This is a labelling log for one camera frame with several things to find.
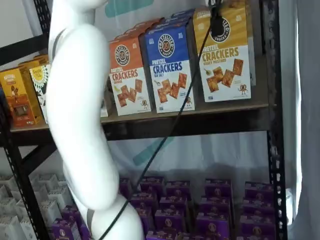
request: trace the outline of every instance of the cracker image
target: cracker image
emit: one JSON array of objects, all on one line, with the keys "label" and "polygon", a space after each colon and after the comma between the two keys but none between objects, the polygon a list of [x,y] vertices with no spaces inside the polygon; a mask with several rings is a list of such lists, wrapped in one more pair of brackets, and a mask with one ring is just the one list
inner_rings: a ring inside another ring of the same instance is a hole
[{"label": "cracker image", "polygon": [[185,89],[186,88],[186,85],[187,85],[187,74],[184,74],[184,73],[179,73],[179,80],[178,80],[178,86],[179,88],[183,88]]},{"label": "cracker image", "polygon": [[127,106],[126,97],[123,93],[117,95],[121,107]]},{"label": "cracker image", "polygon": [[136,102],[136,97],[137,97],[137,91],[133,88],[130,87],[130,93],[129,93],[129,100],[133,103]]},{"label": "cracker image", "polygon": [[134,88],[138,93],[142,93],[142,80],[136,79]]},{"label": "cracker image", "polygon": [[244,61],[241,59],[235,58],[234,64],[233,64],[233,73],[235,75],[241,76],[243,66],[244,66]]},{"label": "cracker image", "polygon": [[166,95],[165,90],[163,88],[158,89],[158,95],[159,95],[160,103],[163,104],[165,102],[168,102],[167,95]]},{"label": "cracker image", "polygon": [[125,99],[127,99],[129,97],[129,90],[127,85],[122,86],[121,88],[122,94],[125,97]]},{"label": "cracker image", "polygon": [[179,89],[180,89],[180,87],[178,86],[178,84],[173,82],[172,86],[171,86],[170,96],[175,98],[175,99],[178,99]]},{"label": "cracker image", "polygon": [[232,71],[228,69],[225,70],[225,73],[222,79],[222,84],[230,88],[232,81],[234,80],[234,76],[235,74]]},{"label": "cracker image", "polygon": [[208,86],[209,86],[211,93],[219,90],[219,86],[215,80],[215,76],[207,78],[206,81],[208,83]]},{"label": "cracker image", "polygon": [[162,86],[163,86],[164,94],[169,94],[171,92],[171,84],[169,79],[162,81]]}]

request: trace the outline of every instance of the pretzel crackers box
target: pretzel crackers box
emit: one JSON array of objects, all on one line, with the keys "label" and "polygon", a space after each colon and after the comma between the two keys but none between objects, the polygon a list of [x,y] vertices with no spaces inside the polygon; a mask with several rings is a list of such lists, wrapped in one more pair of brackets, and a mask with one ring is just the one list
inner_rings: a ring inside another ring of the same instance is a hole
[{"label": "pretzel crackers box", "polygon": [[[204,100],[219,102],[251,98],[246,6],[240,1],[221,8],[223,33],[210,33],[200,56]],[[193,16],[198,53],[210,27],[211,13],[199,8]]]},{"label": "pretzel crackers box", "polygon": [[143,33],[144,28],[137,28],[110,42],[110,80],[119,116],[151,111]]},{"label": "pretzel crackers box", "polygon": [[[157,113],[179,111],[191,84],[196,54],[193,25],[188,19],[164,23],[145,35]],[[195,110],[193,90],[184,110]]]}]

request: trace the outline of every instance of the yellow cracker box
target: yellow cracker box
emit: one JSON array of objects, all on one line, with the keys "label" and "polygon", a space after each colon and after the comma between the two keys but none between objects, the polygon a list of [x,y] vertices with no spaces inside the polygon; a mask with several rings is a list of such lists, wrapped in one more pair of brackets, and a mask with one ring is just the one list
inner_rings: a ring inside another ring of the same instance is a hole
[{"label": "yellow cracker box", "polygon": [[[246,5],[223,5],[223,34],[209,34],[200,56],[204,100],[219,102],[251,98],[250,64]],[[199,8],[193,16],[197,52],[210,26],[208,8]]]},{"label": "yellow cracker box", "polygon": [[41,109],[26,66],[1,71],[0,82],[14,126],[24,127],[43,123]]}]

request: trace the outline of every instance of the orange cracker box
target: orange cracker box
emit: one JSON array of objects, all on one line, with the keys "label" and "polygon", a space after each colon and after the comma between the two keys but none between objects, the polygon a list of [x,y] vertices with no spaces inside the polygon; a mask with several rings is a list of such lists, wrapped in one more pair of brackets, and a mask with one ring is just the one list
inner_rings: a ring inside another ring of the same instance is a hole
[{"label": "orange cracker box", "polygon": [[[200,72],[204,100],[219,102],[251,98],[250,62],[245,1],[223,4],[223,34],[209,34],[202,55]],[[210,26],[211,12],[199,8],[193,16],[197,52]]]},{"label": "orange cracker box", "polygon": [[151,111],[148,61],[144,61],[143,30],[110,42],[110,80],[119,116]]},{"label": "orange cracker box", "polygon": [[0,82],[15,127],[43,123],[29,69],[25,65],[1,71]]}]

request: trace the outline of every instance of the blue cracker box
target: blue cracker box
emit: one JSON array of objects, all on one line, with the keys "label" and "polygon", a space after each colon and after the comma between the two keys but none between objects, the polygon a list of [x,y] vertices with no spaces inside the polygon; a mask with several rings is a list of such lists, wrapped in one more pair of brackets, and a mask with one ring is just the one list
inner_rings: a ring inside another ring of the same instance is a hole
[{"label": "blue cracker box", "polygon": [[231,240],[229,218],[226,214],[199,212],[195,225],[197,233],[214,236],[216,240]]},{"label": "blue cracker box", "polygon": [[[192,73],[199,67],[190,18],[189,21],[165,24],[145,35],[157,113],[180,111]],[[200,75],[196,77],[195,83],[199,82]],[[195,110],[195,92],[190,92],[185,111]]]},{"label": "blue cracker box", "polygon": [[244,195],[248,199],[274,201],[274,187],[268,183],[246,181]]},{"label": "blue cracker box", "polygon": [[184,212],[177,209],[158,209],[154,215],[156,228],[159,230],[186,231]]}]

